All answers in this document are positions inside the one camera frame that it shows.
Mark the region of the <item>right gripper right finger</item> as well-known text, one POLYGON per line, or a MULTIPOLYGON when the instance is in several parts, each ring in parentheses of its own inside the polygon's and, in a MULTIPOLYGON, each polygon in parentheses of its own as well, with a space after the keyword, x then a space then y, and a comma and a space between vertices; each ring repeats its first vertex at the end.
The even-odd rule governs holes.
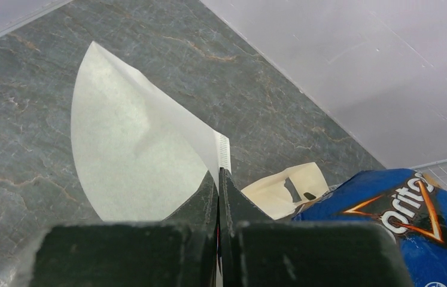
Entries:
POLYGON ((219 171, 219 249, 224 286, 412 286, 381 226, 352 221, 274 221, 219 171))

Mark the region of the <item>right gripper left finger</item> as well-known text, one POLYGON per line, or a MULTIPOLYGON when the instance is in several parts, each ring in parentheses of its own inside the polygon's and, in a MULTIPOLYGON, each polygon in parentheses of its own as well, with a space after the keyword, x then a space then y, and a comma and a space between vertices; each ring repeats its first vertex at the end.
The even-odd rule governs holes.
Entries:
POLYGON ((30 286, 215 286, 217 190, 196 192, 157 222, 58 225, 35 254, 30 286))

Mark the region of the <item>white paper coffee filter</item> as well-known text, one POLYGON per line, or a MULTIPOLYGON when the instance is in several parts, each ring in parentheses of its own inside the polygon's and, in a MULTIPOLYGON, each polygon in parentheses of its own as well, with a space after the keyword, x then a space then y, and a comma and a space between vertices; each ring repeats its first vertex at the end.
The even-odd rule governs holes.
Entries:
POLYGON ((71 106, 75 168, 105 222, 159 221, 204 177, 231 170, 228 137, 97 42, 79 67, 71 106))

